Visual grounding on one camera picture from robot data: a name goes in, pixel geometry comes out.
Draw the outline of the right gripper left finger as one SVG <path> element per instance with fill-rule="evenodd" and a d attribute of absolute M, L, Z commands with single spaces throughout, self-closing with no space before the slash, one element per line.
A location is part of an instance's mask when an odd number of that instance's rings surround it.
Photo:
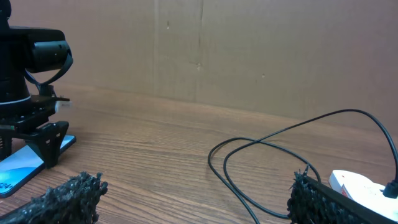
<path fill-rule="evenodd" d="M 102 173 L 80 172 L 56 188 L 3 215 L 1 224 L 92 224 L 99 220 L 96 207 L 108 191 Z"/>

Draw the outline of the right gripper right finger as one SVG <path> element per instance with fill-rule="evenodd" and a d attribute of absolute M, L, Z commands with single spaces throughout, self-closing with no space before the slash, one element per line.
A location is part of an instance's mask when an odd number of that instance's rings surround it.
<path fill-rule="evenodd" d="M 294 172 L 287 215 L 292 223 L 394 223 L 371 209 L 325 186 L 307 175 L 308 170 Z"/>

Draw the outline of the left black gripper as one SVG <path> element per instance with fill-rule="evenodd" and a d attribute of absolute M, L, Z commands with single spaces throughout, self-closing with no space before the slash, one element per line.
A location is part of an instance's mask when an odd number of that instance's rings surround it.
<path fill-rule="evenodd" d="M 69 122 L 49 122 L 58 105 L 67 105 L 69 98 L 32 95 L 28 107 L 1 117 L 1 160 L 12 154 L 12 137 L 26 137 L 25 143 L 43 160 L 45 168 L 58 164 L 62 141 Z"/>

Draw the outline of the Galaxy S24+ smartphone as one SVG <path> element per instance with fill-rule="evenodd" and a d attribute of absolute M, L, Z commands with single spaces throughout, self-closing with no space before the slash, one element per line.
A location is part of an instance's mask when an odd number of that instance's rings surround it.
<path fill-rule="evenodd" d="M 73 135 L 65 135 L 60 153 L 76 142 Z M 26 144 L 1 161 L 1 198 L 10 197 L 45 168 L 43 160 Z"/>

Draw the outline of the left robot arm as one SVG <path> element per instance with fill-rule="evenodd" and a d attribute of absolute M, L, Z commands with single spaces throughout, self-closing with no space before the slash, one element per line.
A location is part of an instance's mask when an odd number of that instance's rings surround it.
<path fill-rule="evenodd" d="M 60 103 L 53 82 L 73 64 L 65 35 L 57 29 L 10 26 L 10 0 L 1 0 L 1 159 L 22 139 L 47 168 L 58 163 L 69 123 L 51 123 Z"/>

